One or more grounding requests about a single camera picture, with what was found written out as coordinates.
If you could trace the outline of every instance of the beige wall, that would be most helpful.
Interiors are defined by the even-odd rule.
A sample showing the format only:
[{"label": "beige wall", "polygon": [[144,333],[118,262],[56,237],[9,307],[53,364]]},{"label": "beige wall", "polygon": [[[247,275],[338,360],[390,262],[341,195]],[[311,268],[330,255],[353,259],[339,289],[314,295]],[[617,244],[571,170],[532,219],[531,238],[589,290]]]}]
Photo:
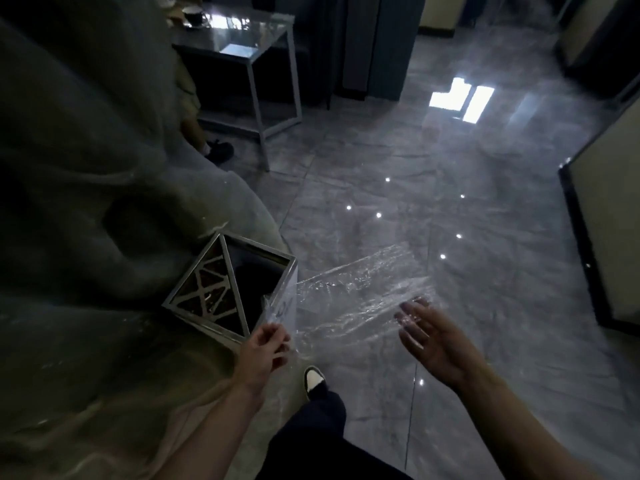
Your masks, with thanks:
[{"label": "beige wall", "polygon": [[420,20],[421,27],[453,30],[467,0],[427,0]]},{"label": "beige wall", "polygon": [[640,323],[640,100],[570,171],[614,317]]},{"label": "beige wall", "polygon": [[586,0],[560,35],[567,65],[571,66],[586,48],[618,0]]}]

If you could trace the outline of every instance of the hand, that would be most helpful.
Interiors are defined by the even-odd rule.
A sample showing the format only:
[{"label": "hand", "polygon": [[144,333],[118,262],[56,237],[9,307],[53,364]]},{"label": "hand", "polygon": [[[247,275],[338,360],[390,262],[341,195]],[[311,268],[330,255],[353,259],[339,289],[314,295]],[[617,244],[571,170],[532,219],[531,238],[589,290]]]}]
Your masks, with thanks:
[{"label": "hand", "polygon": [[242,347],[231,378],[232,389],[247,392],[258,411],[264,403],[264,387],[273,371],[287,363],[291,337],[283,325],[267,323],[256,329]]},{"label": "hand", "polygon": [[493,374],[467,336],[427,300],[416,298],[400,308],[400,340],[437,380],[460,393],[470,381]]}]

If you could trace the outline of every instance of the white shoe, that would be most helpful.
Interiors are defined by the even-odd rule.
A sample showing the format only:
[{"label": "white shoe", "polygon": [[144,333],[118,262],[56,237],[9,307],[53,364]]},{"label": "white shoe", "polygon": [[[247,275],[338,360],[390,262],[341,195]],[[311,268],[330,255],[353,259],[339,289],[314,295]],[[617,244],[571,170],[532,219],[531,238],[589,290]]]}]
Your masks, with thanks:
[{"label": "white shoe", "polygon": [[317,367],[310,365],[305,370],[305,391],[307,393],[307,397],[309,396],[311,389],[325,381],[323,373],[320,372]]}]

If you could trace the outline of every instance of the forearm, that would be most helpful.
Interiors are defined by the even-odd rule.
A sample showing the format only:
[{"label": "forearm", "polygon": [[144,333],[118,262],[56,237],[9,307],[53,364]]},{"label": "forearm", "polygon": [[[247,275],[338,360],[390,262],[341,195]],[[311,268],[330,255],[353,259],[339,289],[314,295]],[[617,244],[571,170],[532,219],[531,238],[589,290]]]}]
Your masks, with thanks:
[{"label": "forearm", "polygon": [[155,480],[223,480],[256,411],[251,395],[242,389],[231,389],[160,469]]},{"label": "forearm", "polygon": [[595,480],[490,369],[457,391],[507,480]]}]

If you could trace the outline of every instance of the beige shorts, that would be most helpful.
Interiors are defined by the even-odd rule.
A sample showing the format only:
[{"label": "beige shorts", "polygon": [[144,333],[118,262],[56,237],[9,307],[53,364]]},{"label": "beige shorts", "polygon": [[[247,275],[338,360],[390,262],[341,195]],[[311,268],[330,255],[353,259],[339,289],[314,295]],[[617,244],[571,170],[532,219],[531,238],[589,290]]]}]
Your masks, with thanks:
[{"label": "beige shorts", "polygon": [[184,66],[180,55],[176,52],[177,64],[175,65],[175,86],[178,89],[178,111],[180,120],[191,120],[198,117],[200,112],[200,100],[196,94],[196,85],[191,78],[187,67]]}]

